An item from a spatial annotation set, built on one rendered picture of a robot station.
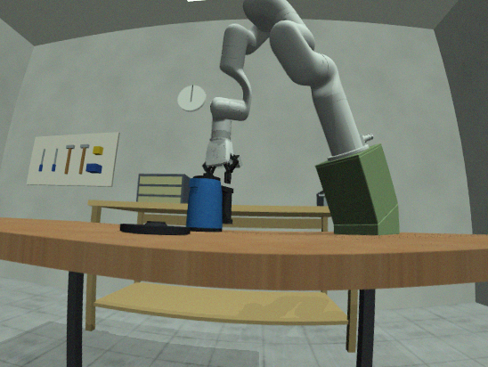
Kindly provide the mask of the blue electric kettle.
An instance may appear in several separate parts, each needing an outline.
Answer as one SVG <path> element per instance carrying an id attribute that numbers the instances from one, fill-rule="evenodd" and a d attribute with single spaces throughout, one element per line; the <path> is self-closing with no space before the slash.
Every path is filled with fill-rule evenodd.
<path id="1" fill-rule="evenodd" d="M 220 181 L 209 173 L 190 178 L 186 227 L 192 232 L 221 232 L 223 224 L 232 224 L 233 188 Z"/>

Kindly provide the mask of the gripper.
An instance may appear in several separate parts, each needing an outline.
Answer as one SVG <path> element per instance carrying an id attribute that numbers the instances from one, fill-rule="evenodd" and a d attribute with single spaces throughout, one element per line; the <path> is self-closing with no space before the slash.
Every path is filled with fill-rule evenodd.
<path id="1" fill-rule="evenodd" d="M 236 168 L 238 163 L 239 161 L 233 157 L 232 141 L 230 139 L 225 137 L 211 139 L 207 147 L 206 165 L 205 163 L 202 165 L 206 173 L 214 176 L 216 168 L 225 167 L 224 182 L 230 184 L 233 169 Z"/>

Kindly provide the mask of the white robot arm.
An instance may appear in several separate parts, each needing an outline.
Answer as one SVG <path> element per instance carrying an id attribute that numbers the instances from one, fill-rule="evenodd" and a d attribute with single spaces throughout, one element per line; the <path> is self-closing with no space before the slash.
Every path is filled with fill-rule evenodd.
<path id="1" fill-rule="evenodd" d="M 232 120 L 247 119 L 252 92 L 243 72 L 245 55 L 252 54 L 270 35 L 272 51 L 289 78 L 298 85 L 311 87 L 313 104 L 331 153 L 328 161 L 369 149 L 365 143 L 374 136 L 359 135 L 336 64 L 330 57 L 313 51 L 313 35 L 289 2 L 244 0 L 243 10 L 254 25 L 249 30 L 239 24 L 226 28 L 220 61 L 220 70 L 240 84 L 243 100 L 213 99 L 209 141 L 215 137 L 231 140 Z"/>

